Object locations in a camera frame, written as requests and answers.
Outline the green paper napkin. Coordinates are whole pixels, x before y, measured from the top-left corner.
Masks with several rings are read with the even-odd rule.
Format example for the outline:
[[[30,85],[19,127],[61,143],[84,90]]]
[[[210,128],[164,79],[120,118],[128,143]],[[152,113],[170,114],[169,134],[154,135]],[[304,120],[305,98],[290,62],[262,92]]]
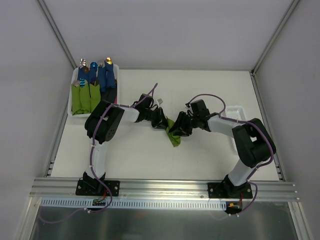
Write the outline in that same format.
[[[169,132],[170,129],[174,126],[174,121],[167,118],[168,127],[165,129],[165,132],[173,145],[173,147],[178,147],[181,144],[181,137],[180,136],[174,136],[172,132]]]

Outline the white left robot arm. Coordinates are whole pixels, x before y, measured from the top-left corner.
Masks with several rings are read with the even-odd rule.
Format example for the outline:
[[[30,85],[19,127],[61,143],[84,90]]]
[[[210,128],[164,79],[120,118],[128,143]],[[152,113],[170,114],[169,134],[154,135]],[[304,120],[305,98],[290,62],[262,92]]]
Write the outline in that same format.
[[[120,123],[149,121],[154,129],[165,130],[169,124],[164,111],[153,106],[154,99],[142,94],[132,106],[124,106],[101,100],[84,124],[89,138],[89,163],[78,180],[77,196],[113,196],[120,191],[120,181],[106,179],[106,160],[109,143],[115,136]]]

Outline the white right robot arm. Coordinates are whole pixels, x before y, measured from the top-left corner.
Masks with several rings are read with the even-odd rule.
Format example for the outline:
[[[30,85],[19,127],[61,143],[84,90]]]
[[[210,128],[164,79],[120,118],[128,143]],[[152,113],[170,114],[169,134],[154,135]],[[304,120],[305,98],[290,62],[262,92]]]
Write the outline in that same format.
[[[252,189],[249,179],[276,153],[276,146],[265,126],[258,118],[237,120],[211,113],[205,102],[197,100],[188,104],[190,110],[181,111],[170,128],[174,136],[188,137],[193,129],[219,133],[234,139],[238,162],[220,183],[208,183],[210,198],[250,199]]]

